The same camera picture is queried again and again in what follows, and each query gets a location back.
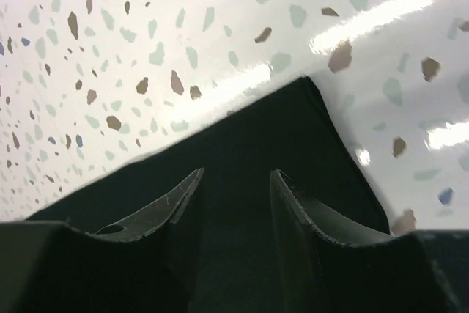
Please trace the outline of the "black t shirt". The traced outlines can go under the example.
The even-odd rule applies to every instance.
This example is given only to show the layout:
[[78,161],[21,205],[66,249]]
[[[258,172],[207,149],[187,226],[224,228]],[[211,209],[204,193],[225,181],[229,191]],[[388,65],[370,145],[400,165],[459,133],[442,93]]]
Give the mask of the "black t shirt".
[[270,173],[280,169],[347,217],[381,232],[388,219],[339,138],[318,89],[300,78],[157,155],[124,166],[33,215],[94,232],[203,169],[210,240],[272,235]]

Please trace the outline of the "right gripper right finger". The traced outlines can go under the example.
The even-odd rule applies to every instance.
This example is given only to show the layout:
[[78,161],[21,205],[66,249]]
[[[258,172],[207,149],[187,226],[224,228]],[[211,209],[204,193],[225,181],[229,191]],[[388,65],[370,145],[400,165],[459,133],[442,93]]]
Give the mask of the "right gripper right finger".
[[270,174],[287,312],[466,312],[468,232],[394,237],[359,224]]

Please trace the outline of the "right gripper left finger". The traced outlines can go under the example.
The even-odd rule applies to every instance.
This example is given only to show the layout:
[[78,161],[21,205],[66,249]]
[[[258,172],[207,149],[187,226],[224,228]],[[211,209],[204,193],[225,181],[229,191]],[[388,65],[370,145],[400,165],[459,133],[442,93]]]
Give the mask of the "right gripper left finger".
[[202,237],[203,169],[140,210],[83,232],[1,225],[3,312],[186,312]]

